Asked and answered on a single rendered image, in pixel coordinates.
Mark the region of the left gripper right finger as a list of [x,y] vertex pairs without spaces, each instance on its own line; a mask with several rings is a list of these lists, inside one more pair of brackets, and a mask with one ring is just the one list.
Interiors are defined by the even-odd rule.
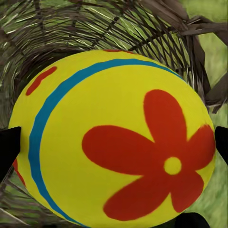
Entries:
[[216,149],[228,164],[228,128],[217,126],[215,130]]

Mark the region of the wicker basket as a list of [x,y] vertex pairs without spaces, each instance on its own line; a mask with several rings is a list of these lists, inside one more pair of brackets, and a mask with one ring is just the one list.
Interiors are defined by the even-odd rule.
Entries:
[[[11,114],[7,111],[12,112],[14,110],[14,105],[19,96],[19,85],[35,66],[56,62],[64,58],[63,56],[53,57],[52,54],[62,54],[65,57],[69,57],[80,52],[94,51],[95,47],[101,45],[101,43],[106,43],[112,49],[118,49],[118,45],[107,40],[105,37],[106,34],[117,40],[120,40],[123,35],[128,37],[131,39],[130,43],[134,45],[132,45],[130,49],[126,49],[125,52],[132,53],[135,51],[137,55],[143,55],[145,58],[155,61],[156,57],[153,56],[155,52],[150,45],[150,43],[152,43],[158,52],[157,60],[160,64],[165,63],[167,67],[170,67],[165,55],[165,52],[167,52],[171,58],[171,69],[182,76],[182,79],[184,79],[184,72],[187,72],[188,85],[191,86],[194,91],[198,92],[198,96],[208,110],[208,113],[209,107],[215,106],[212,114],[217,114],[223,104],[228,104],[228,72],[214,87],[210,88],[205,69],[205,51],[200,44],[198,36],[201,34],[214,33],[228,46],[228,22],[215,23],[200,14],[190,19],[184,6],[177,0],[94,0],[96,3],[90,3],[84,0],[65,1],[71,4],[55,9],[55,6],[42,7],[39,0],[33,0],[32,5],[34,5],[35,9],[23,15],[21,15],[21,13],[28,11],[28,7],[24,6],[18,11],[15,11],[15,9],[24,5],[27,0],[0,1],[0,6],[7,5],[4,10],[0,11],[0,22],[7,16],[15,14],[11,19],[0,25],[0,48],[2,46],[5,47],[0,51],[0,104],[2,104],[3,110],[1,114],[4,116],[4,124],[1,125],[0,132],[9,129]],[[20,4],[10,13],[3,14],[10,9],[13,4],[18,2],[20,2]],[[156,18],[158,23],[148,17],[155,29],[147,24],[143,18],[144,15],[135,8],[135,5],[142,9],[146,15],[151,15]],[[113,14],[113,19],[108,21],[85,6],[106,8],[108,12]],[[130,11],[135,12],[140,19],[136,18]],[[90,19],[91,16],[89,14],[104,23],[104,27],[93,19]],[[57,31],[54,32],[53,30],[56,28],[56,25],[44,24],[45,21],[52,19],[57,20],[59,18],[61,18],[62,21],[71,20],[71,23],[61,25],[61,27],[58,27]],[[116,24],[119,23],[120,18],[121,20],[124,19],[130,22],[133,26],[136,25],[140,27],[145,33],[146,38],[142,36],[142,42],[140,42],[131,36],[130,33],[118,27]],[[6,27],[9,27],[12,21],[16,21],[20,26],[7,31]],[[99,31],[87,31],[80,26],[76,26],[77,21],[87,26],[92,25],[98,30],[101,30],[102,33]],[[166,23],[168,26],[166,26]],[[179,50],[170,31],[172,31],[172,34],[176,33],[181,50]],[[165,39],[164,34],[167,34],[169,41]],[[88,46],[69,44],[71,41],[77,43],[79,38],[91,44]],[[163,46],[162,39],[169,47],[169,52]],[[188,67],[189,64],[184,55],[181,39],[190,58],[190,67]],[[155,40],[160,43],[164,56],[160,53]],[[66,43],[64,41],[66,41]],[[11,47],[12,50],[7,54]],[[177,49],[182,56],[184,63],[182,63],[177,56],[175,49]],[[172,55],[177,59],[176,66]],[[14,58],[16,59],[13,62],[12,60]],[[18,69],[16,70],[17,66]],[[10,83],[12,90],[8,89]],[[21,184],[16,185],[10,181],[11,178],[16,178],[14,172],[15,167],[13,167],[12,164],[0,186],[0,218],[10,221],[10,223],[0,222],[0,228],[44,228],[43,225],[45,225],[45,222],[49,224],[66,222],[65,219],[57,221],[45,219],[45,217],[58,216],[50,212],[49,208],[46,208],[45,205],[22,201],[20,196],[5,191],[7,186],[11,186],[15,190],[25,194],[26,197],[29,197],[29,194],[21,189]],[[40,210],[27,209],[25,207],[36,207],[40,208]],[[6,209],[17,212],[21,216],[12,215],[6,212]],[[38,215],[39,218],[28,217],[24,212],[34,213]],[[37,221],[38,226],[28,225],[22,220]],[[82,228],[82,225],[71,224],[65,228]]]

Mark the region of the easter egg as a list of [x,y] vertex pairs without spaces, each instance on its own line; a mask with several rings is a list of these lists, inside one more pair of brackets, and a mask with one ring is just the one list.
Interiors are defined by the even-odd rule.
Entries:
[[152,228],[188,209],[216,160],[208,110],[175,70],[124,49],[52,62],[19,93],[9,129],[23,188],[82,228]]

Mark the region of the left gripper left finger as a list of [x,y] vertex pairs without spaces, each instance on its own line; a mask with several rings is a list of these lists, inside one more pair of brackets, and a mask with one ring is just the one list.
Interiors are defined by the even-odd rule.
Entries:
[[0,132],[0,184],[20,153],[20,131],[18,126]]

